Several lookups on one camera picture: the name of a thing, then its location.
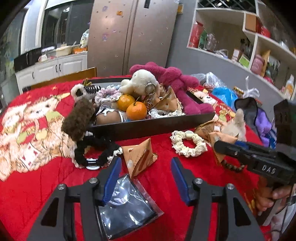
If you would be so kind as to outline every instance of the orange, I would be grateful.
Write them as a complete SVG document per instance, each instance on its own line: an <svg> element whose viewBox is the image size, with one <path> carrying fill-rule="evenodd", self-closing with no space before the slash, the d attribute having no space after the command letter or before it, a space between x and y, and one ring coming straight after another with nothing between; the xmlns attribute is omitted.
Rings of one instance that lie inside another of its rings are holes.
<svg viewBox="0 0 296 241"><path fill-rule="evenodd" d="M126 111L126 109L136 100L131 95L122 95L117 101L118 109Z"/></svg>
<svg viewBox="0 0 296 241"><path fill-rule="evenodd" d="M126 115L131 121L142 120L147 115L147 108L144 103L137 101L127 108Z"/></svg>

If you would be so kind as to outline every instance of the metal screw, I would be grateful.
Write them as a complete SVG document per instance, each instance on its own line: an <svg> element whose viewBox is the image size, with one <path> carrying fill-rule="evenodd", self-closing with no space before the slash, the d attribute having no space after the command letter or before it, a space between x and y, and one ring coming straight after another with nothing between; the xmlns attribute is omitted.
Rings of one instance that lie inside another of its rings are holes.
<svg viewBox="0 0 296 241"><path fill-rule="evenodd" d="M57 189L59 189L59 190L65 189L65 184L59 184L59 185L57 185Z"/></svg>
<svg viewBox="0 0 296 241"><path fill-rule="evenodd" d="M90 180L89 180L89 182L91 183L91 184L94 184L94 183L96 183L98 181L98 179L96 178L96 177L92 177Z"/></svg>
<svg viewBox="0 0 296 241"><path fill-rule="evenodd" d="M228 184L226 185L226 187L227 187L229 190L234 189L234 185L233 185L232 183L228 183Z"/></svg>
<svg viewBox="0 0 296 241"><path fill-rule="evenodd" d="M203 179L201 179L201 178L196 178L196 179L194 180L194 182L195 182L196 184L202 184L202 183L203 183Z"/></svg>

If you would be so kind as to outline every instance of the pink knitted toy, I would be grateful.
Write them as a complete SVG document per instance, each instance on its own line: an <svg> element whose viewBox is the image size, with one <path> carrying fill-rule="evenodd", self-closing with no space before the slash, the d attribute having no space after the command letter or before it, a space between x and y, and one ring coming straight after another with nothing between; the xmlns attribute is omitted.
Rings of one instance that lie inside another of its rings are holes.
<svg viewBox="0 0 296 241"><path fill-rule="evenodd" d="M189 87L199 86L197 78L189 75L183 75L181 70L175 67L163 68L154 62L148 62L145 65L136 64L130 68L130 73L134 74L139 69L150 71L157 81L164 86L171 86L177 98L181 101L186 115L198 115L214 112L210 104L198 104L191 99L186 91Z"/></svg>

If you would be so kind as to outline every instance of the purple cloth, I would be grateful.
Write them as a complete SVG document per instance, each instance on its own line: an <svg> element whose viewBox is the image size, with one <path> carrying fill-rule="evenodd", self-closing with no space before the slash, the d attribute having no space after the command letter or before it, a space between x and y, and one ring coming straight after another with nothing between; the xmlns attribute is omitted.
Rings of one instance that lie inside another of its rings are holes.
<svg viewBox="0 0 296 241"><path fill-rule="evenodd" d="M261 108L258 108L257 118L255 120L255 126L258 130L259 137L263 143L263 146L269 146L269 139L265 135L270 132L272 125L266 116L266 113Z"/></svg>

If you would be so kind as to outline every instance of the human hand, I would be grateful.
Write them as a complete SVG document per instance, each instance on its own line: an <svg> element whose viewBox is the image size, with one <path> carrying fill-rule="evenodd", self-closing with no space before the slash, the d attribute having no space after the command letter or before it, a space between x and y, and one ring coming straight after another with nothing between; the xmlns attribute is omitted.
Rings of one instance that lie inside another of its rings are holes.
<svg viewBox="0 0 296 241"><path fill-rule="evenodd" d="M280 212L286 204L286 199L291 192L291 186L286 185L279 187L272 191L272 188L267 187L267 179L264 177L259 177L258 189L255 191L255 200L256 207L259 211L266 211L267 208L272 207L274 201L271 199L283 199L277 210L277 213Z"/></svg>

